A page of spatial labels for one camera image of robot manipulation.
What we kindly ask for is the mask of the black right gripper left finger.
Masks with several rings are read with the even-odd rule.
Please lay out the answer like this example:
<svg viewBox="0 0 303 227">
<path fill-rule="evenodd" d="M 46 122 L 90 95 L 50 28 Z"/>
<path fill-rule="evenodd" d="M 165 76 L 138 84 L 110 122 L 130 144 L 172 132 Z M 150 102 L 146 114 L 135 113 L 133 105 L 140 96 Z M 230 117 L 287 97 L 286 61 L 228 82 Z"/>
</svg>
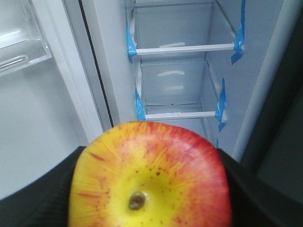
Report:
<svg viewBox="0 0 303 227">
<path fill-rule="evenodd" d="M 71 180 L 77 159 L 76 148 L 57 166 L 23 189 L 0 200 L 2 227 L 68 226 Z"/>
</svg>

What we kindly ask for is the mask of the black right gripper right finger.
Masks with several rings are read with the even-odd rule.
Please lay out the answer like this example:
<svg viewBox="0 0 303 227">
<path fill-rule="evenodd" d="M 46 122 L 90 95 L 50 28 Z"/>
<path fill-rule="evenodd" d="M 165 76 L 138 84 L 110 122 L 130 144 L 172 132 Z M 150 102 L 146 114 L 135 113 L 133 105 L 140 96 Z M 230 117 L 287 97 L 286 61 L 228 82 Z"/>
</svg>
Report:
<svg viewBox="0 0 303 227">
<path fill-rule="evenodd" d="M 234 227 L 301 227 L 303 205 L 258 179 L 222 149 Z"/>
</svg>

